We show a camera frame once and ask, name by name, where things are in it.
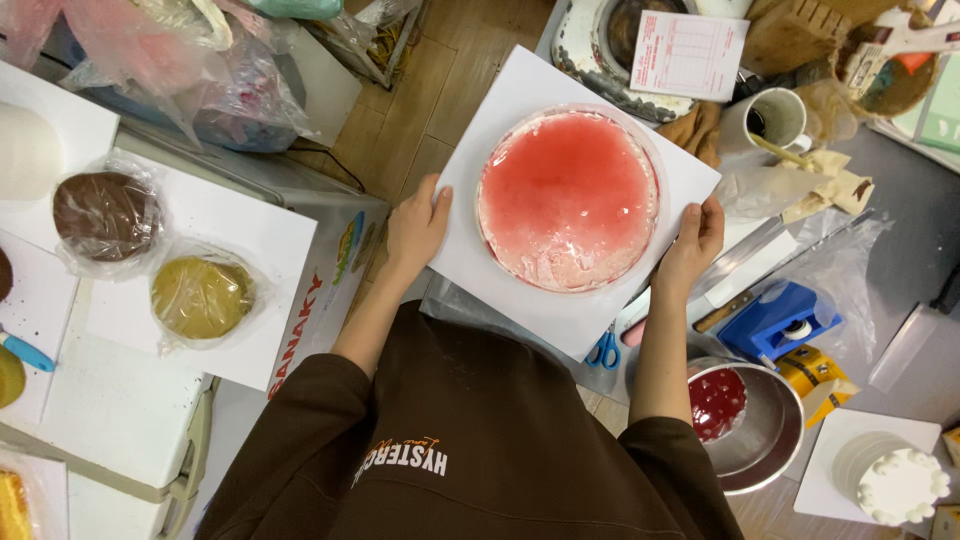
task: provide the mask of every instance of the brown towel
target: brown towel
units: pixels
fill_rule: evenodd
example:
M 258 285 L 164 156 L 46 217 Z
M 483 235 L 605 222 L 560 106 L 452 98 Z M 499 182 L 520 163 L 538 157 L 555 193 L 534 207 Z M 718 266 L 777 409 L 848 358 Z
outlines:
M 720 166 L 716 153 L 719 124 L 720 106 L 701 101 L 683 118 L 657 128 L 657 133 L 715 169 Z

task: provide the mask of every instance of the brown sweatshirt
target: brown sweatshirt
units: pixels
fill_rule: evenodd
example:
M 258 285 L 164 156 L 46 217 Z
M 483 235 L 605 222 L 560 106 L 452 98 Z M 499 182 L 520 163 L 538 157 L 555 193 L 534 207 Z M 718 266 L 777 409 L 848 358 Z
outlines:
M 562 365 L 400 307 L 373 383 L 315 355 L 267 405 L 198 540 L 742 538 L 693 428 L 619 439 Z

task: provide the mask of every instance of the yellow box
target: yellow box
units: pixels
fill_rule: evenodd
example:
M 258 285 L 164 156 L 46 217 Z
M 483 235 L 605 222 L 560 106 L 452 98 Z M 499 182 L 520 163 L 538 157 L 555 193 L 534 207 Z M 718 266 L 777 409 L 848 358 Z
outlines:
M 930 540 L 960 540 L 960 506 L 937 506 Z
M 829 356 L 809 345 L 801 345 L 781 356 L 777 360 L 777 366 L 780 368 L 780 374 L 793 386 L 804 402 L 804 417 L 808 430 L 845 403 L 850 396 L 860 391 L 850 383 L 850 379 Z M 829 391 L 822 397 L 818 397 L 822 392 L 814 392 L 814 388 L 821 384 L 845 391 Z M 813 402 L 816 403 L 805 400 L 807 396 L 813 398 Z
M 943 437 L 947 452 L 950 453 L 950 461 L 953 462 L 954 467 L 960 469 L 960 428 L 947 431 Z

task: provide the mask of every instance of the hand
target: hand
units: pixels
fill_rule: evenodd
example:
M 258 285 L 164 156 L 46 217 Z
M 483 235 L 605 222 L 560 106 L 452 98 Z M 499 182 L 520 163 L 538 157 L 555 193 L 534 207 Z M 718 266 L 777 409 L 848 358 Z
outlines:
M 651 293 L 686 305 L 690 287 L 723 249 L 723 208 L 710 195 L 702 205 L 687 205 L 680 236 L 666 251 L 651 280 Z
M 390 216 L 387 266 L 409 281 L 437 255 L 444 241 L 453 187 L 441 189 L 434 208 L 433 192 L 439 178 L 438 174 L 423 177 L 417 193 L 400 203 Z

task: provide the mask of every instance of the blue scissors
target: blue scissors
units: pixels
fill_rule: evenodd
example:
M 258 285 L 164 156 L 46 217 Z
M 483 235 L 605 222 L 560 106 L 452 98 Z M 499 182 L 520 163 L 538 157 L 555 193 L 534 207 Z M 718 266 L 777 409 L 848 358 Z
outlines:
M 610 327 L 604 332 L 600 341 L 597 341 L 597 344 L 593 346 L 593 349 L 584 359 L 584 362 L 586 362 L 588 366 L 597 367 L 598 365 L 602 365 L 613 371 L 616 369 L 616 366 L 620 365 L 620 350 L 616 348 L 616 335 L 613 334 L 613 326 L 615 324 L 616 321 L 610 323 Z

